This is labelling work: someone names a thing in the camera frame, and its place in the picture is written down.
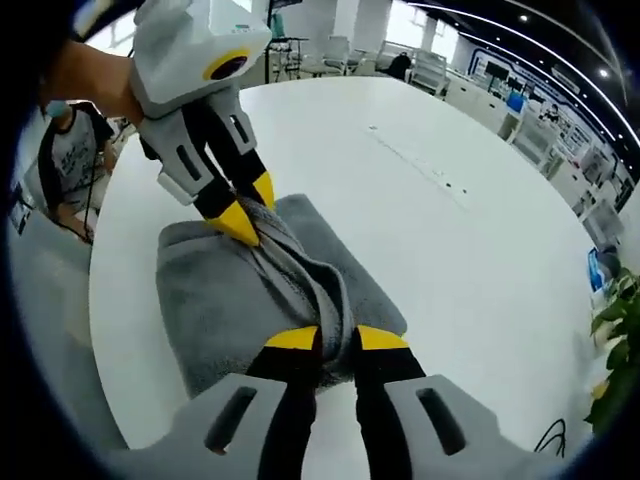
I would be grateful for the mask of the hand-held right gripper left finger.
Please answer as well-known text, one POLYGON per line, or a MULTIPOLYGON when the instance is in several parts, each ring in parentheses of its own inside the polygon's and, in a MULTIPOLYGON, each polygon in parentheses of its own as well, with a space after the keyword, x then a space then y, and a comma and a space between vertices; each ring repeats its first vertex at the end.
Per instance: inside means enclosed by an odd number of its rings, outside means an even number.
POLYGON ((182 407, 152 445, 111 454, 114 479, 298 479, 316 415, 320 329, 271 337, 245 374, 182 407))

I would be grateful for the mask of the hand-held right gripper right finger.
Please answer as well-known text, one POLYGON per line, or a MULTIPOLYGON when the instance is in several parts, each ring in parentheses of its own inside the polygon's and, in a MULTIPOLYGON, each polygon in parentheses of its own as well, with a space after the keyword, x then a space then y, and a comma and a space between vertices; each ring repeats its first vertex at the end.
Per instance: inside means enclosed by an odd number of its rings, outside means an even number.
POLYGON ((356 416, 374 479, 521 479, 528 452, 496 415, 442 375, 425 374, 400 336, 357 326, 356 416))

